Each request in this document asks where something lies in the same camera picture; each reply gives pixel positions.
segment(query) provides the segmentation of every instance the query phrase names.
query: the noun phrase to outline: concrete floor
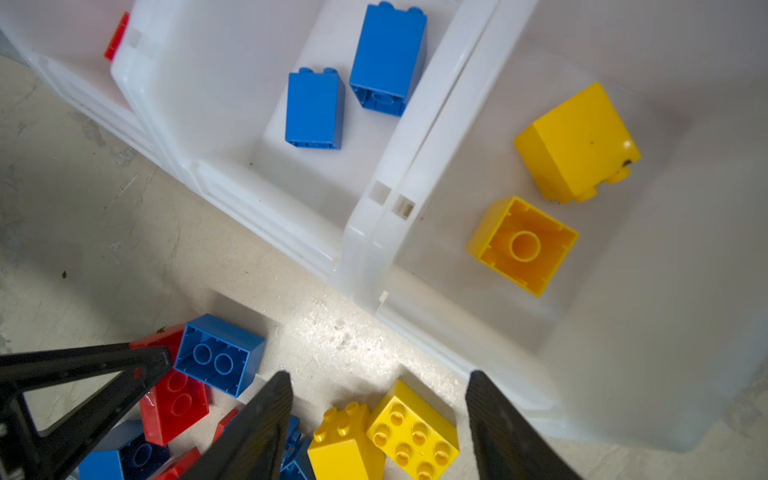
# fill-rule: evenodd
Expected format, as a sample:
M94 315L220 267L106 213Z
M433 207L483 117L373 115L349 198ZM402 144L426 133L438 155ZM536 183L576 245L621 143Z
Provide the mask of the concrete floor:
M260 379L241 401L288 370L308 433L330 406L373 407L400 377L458 425L462 454L443 478L477 478L465 380L0 58L0 352L127 342L202 313L267 338ZM33 392L38 427L103 381ZM765 479L766 388L768 368L685 455L551 444L595 480ZM205 449L236 404L214 395L211 414L171 448ZM388 460L385 478L407 476Z

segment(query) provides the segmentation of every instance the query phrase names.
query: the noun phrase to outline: upside-down yellow brick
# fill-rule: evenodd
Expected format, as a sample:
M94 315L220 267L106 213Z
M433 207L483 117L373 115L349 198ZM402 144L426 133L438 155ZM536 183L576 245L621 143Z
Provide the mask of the upside-down yellow brick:
M352 402L331 409L307 449L317 480L381 480L386 457L366 438L371 412Z
M415 480L437 480L458 456L456 427L398 380L366 432Z
M521 288L541 296L578 233L518 197L494 202L467 253Z
M629 177L640 151L600 84L539 118L515 146L547 200L566 204L594 197L595 186Z

